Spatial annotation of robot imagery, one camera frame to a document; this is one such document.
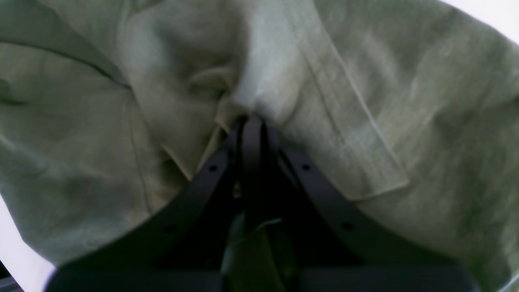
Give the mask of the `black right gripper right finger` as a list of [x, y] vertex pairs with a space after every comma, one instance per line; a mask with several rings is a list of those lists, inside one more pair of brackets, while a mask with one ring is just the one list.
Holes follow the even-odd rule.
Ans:
[[363, 214], [262, 120], [243, 122], [243, 203], [253, 227], [280, 220], [291, 292], [479, 292], [461, 264]]

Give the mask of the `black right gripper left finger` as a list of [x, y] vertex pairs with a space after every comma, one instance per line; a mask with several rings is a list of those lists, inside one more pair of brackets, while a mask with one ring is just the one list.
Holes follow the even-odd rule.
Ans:
[[171, 203], [111, 244], [59, 268], [47, 292], [224, 292], [220, 272], [231, 221], [241, 118], [223, 145]]

